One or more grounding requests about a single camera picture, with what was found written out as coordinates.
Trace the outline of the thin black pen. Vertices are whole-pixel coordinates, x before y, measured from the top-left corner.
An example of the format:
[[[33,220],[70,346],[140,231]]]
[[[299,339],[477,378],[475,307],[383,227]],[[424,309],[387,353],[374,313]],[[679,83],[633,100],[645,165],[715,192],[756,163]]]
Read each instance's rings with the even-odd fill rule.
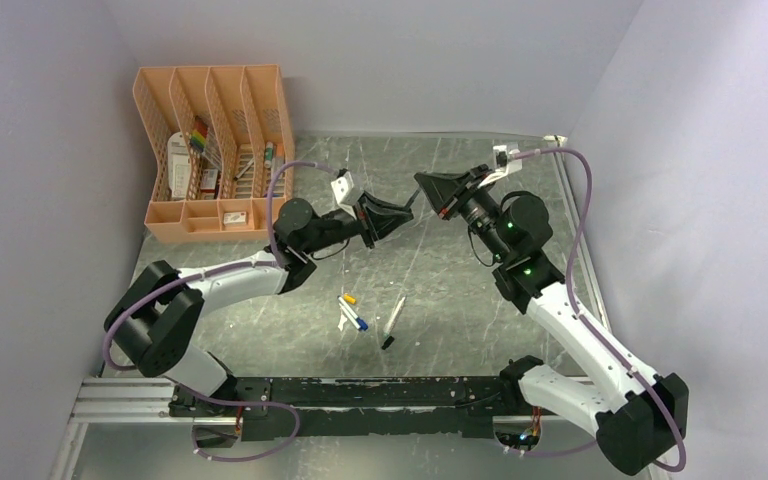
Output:
[[[406,202],[405,207],[408,209],[411,209],[413,203],[417,199],[418,195],[421,193],[421,189],[417,188],[413,194],[410,196],[409,200]]]

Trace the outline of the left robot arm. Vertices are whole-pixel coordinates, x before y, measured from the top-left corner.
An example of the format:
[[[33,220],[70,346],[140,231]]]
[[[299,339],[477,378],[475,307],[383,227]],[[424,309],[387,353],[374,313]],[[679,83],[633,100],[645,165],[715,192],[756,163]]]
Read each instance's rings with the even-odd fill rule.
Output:
[[[319,215],[302,198],[284,203],[274,223],[277,240],[237,261],[175,269],[166,261],[146,267],[108,315],[103,353],[117,345],[127,369],[165,377],[197,392],[197,403],[221,416],[233,409],[237,379],[212,354],[192,345],[199,319],[252,298],[288,293],[315,271],[315,253],[355,237],[367,247],[413,218],[410,204],[367,193],[356,205]]]

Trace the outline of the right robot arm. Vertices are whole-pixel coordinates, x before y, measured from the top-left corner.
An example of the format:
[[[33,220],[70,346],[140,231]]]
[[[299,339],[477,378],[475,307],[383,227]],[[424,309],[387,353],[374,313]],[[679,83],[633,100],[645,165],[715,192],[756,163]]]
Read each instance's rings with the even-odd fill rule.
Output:
[[[439,218],[462,218],[492,253],[501,296],[541,325],[590,379],[583,384],[526,357],[501,372],[500,402],[513,414],[536,406],[564,418],[591,435],[618,471],[636,475],[684,440],[689,388],[675,373],[659,374],[594,320],[543,250],[553,235],[543,200],[515,191],[496,201],[489,175],[479,165],[414,179]]]

